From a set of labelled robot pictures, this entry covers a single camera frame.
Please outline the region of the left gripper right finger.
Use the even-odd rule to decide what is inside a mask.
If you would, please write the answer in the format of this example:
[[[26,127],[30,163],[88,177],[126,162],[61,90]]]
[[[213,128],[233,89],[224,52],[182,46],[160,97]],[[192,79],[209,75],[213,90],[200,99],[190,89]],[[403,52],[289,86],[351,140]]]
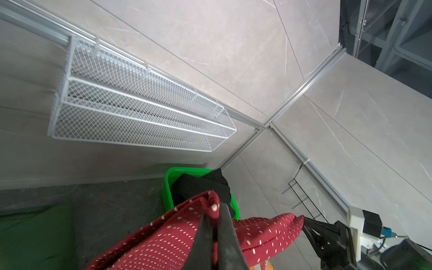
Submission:
[[[225,203],[219,206],[217,231],[218,270],[248,270],[249,267],[240,249],[229,207]]]

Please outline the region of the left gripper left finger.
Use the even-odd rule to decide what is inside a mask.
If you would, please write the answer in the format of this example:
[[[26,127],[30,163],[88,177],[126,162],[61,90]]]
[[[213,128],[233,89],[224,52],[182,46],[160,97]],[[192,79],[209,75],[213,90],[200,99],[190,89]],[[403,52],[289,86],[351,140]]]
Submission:
[[[213,269],[213,231],[209,218],[203,215],[183,270]]]

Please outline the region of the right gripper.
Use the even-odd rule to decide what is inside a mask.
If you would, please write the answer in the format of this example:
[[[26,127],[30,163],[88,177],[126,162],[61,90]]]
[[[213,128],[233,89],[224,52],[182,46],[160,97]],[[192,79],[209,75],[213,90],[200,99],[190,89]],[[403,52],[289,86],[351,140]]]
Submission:
[[[322,270],[383,269],[364,254],[356,261],[351,229],[340,221],[332,225],[304,217],[303,232],[321,260]]]

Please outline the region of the red polka dot skirt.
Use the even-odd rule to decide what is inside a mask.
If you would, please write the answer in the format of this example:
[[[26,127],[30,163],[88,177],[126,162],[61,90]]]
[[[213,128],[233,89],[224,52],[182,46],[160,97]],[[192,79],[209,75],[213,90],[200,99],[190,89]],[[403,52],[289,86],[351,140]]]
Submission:
[[[177,205],[95,258],[89,270],[180,270],[190,254],[201,217],[219,219],[215,191],[203,192]],[[304,216],[286,213],[268,218],[233,220],[248,267],[269,261],[300,235]]]

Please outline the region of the green skirt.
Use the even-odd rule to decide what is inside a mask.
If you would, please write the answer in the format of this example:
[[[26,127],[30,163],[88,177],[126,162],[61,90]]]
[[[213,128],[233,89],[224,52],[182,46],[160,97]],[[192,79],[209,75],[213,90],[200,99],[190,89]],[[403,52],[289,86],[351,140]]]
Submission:
[[[1,212],[2,270],[76,270],[70,204]]]

